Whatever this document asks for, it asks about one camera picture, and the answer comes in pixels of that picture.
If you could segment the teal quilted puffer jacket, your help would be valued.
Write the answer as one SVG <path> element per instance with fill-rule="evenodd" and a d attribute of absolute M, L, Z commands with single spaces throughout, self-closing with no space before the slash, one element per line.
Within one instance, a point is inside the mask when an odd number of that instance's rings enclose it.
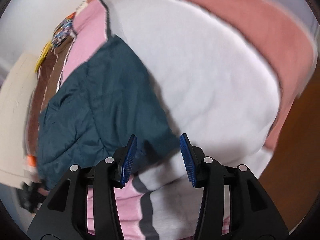
<path fill-rule="evenodd" d="M 119 37 L 76 68 L 39 117 L 37 169 L 52 189 L 70 166 L 92 167 L 137 137 L 132 172 L 178 148 L 148 71 Z"/>

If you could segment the orange white plastic packet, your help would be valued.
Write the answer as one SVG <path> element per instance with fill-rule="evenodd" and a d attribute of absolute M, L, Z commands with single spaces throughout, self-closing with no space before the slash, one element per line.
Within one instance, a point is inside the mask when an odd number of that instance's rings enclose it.
<path fill-rule="evenodd" d="M 33 155 L 26 155 L 24 158 L 24 170 L 29 174 L 37 173 L 37 158 Z"/>

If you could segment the striped fleece bed blanket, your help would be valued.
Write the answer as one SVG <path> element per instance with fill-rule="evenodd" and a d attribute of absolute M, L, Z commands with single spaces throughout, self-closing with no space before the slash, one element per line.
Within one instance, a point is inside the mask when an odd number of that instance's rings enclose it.
<path fill-rule="evenodd" d="M 74 17 L 54 95 L 113 36 L 146 67 L 178 138 L 174 152 L 131 171 L 116 190 L 124 237 L 192 237 L 202 189 L 188 181 L 180 135 L 259 177 L 316 66 L 316 43 L 298 17 L 269 0 L 91 0 Z"/>

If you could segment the white padded headboard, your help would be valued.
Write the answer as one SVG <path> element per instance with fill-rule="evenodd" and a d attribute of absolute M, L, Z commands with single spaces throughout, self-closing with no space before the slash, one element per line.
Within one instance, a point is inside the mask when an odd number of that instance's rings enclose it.
<path fill-rule="evenodd" d="M 37 57 L 23 53 L 1 87 L 1 184 L 20 188 L 30 183 L 25 170 L 25 126 L 37 84 Z"/>

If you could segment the yellow cloth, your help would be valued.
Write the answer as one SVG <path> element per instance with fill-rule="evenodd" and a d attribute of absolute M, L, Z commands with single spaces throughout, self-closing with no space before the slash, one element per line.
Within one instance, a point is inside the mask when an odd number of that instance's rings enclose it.
<path fill-rule="evenodd" d="M 48 52 L 51 50 L 51 47 L 52 47 L 52 43 L 50 41 L 48 41 L 46 43 L 46 45 L 44 46 L 44 48 L 42 49 L 37 61 L 36 61 L 36 64 L 35 64 L 35 69 L 34 69 L 34 72 L 38 72 L 41 64 L 43 63 L 44 59 L 46 58 Z"/>

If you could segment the colourful patterned pillow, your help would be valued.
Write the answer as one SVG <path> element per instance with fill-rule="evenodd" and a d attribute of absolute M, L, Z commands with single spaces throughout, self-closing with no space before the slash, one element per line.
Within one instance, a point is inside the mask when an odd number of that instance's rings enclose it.
<path fill-rule="evenodd" d="M 71 13 L 57 25 L 51 40 L 51 50 L 57 48 L 70 35 L 75 15 L 76 12 Z"/>

